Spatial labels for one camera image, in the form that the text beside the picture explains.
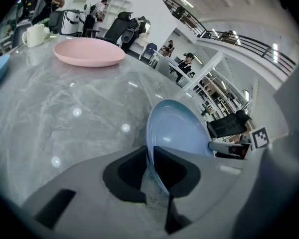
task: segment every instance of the glass railing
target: glass railing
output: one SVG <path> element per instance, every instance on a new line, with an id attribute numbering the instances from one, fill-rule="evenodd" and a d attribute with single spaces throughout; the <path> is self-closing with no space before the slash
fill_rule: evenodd
<path id="1" fill-rule="evenodd" d="M 296 63 L 282 52 L 250 37 L 228 34 L 228 32 L 207 31 L 203 36 L 201 36 L 201 38 L 223 41 L 247 49 L 268 60 L 288 76 L 296 67 Z"/>
<path id="2" fill-rule="evenodd" d="M 163 0 L 170 13 L 185 24 L 197 36 L 201 37 L 207 30 L 192 14 L 174 0 Z"/>

